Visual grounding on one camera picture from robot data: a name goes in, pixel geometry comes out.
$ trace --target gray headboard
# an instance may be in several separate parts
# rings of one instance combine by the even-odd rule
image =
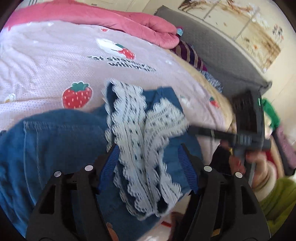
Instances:
[[[183,27],[181,39],[194,47],[208,72],[222,83],[226,97],[231,98],[247,89],[260,90],[263,94],[271,87],[271,82],[265,81],[238,49],[206,25],[165,6],[155,15]]]

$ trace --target purple striped fabric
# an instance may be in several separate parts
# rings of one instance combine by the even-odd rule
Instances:
[[[196,51],[186,42],[180,40],[179,44],[171,49],[173,53],[178,55],[180,58],[191,64],[197,70],[207,71],[202,59],[198,57]]]

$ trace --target beige cuff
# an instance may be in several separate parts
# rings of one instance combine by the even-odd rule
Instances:
[[[276,168],[270,161],[267,162],[267,165],[269,179],[266,181],[264,186],[259,185],[253,190],[259,202],[271,193],[276,184]]]

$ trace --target folded pink blanket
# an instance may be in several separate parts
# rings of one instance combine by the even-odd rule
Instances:
[[[54,0],[14,11],[5,27],[10,29],[17,24],[51,20],[120,30],[165,49],[172,49],[179,43],[176,27],[160,17],[141,12],[107,10],[73,0]]]

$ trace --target lace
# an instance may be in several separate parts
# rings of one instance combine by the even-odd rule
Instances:
[[[163,163],[164,148],[169,138],[182,135],[188,126],[184,114],[167,99],[147,107],[142,88],[111,80],[117,99],[109,103],[107,87],[103,92],[108,129],[105,137],[107,150],[113,140],[120,148],[119,163],[115,168],[114,184],[127,210],[139,220],[152,214],[166,215],[182,196],[181,186],[172,183]],[[122,178],[128,181],[127,187]],[[166,212],[159,213],[157,202],[163,197],[168,204]]]

